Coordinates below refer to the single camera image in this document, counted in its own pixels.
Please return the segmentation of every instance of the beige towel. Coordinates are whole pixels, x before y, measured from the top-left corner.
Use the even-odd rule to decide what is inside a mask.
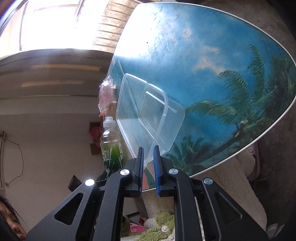
[[[212,178],[265,230],[267,218],[264,208],[244,174],[250,172],[253,167],[252,155],[248,150],[244,150],[228,161],[197,174],[194,178],[199,180],[205,177]],[[144,191],[142,197],[148,217],[154,217],[159,212],[174,210],[173,198],[159,198],[155,190]]]

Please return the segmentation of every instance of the bottle label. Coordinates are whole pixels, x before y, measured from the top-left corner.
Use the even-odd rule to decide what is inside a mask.
[[[111,148],[102,148],[103,162],[107,173],[107,178],[114,172],[122,169],[122,147],[121,144],[115,144]]]

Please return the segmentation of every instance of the plastic bottle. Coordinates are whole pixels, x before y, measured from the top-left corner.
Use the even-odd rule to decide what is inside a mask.
[[[104,133],[100,138],[100,146],[108,178],[112,173],[122,169],[123,154],[119,135],[116,131],[116,122],[112,116],[105,118],[103,127]]]

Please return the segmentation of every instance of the palm tree print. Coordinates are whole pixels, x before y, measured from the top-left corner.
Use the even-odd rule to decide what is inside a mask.
[[[288,108],[296,94],[295,80],[291,79],[293,62],[287,56],[273,58],[270,74],[266,74],[266,67],[260,51],[250,45],[252,62],[248,67],[254,78],[254,85],[248,86],[240,73],[226,70],[219,74],[225,81],[225,88],[231,94],[222,103],[205,100],[196,102],[186,108],[186,112],[197,113],[199,116],[211,115],[226,125],[235,125],[232,137],[195,161],[206,160],[234,144],[241,149],[268,127],[270,127]]]
[[[171,159],[175,168],[186,172],[188,175],[202,171],[203,166],[195,162],[200,155],[209,153],[213,145],[202,143],[204,138],[198,138],[192,141],[191,135],[182,138],[180,147],[174,142],[173,153],[165,154],[166,158]]]

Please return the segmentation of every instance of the person's hair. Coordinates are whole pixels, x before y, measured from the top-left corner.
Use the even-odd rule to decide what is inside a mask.
[[[0,202],[2,202],[7,209],[13,214],[13,216],[15,217],[15,219],[17,220],[18,223],[20,223],[20,220],[18,218],[19,214],[17,213],[17,211],[11,206],[10,202],[3,197],[2,195],[0,195]]]

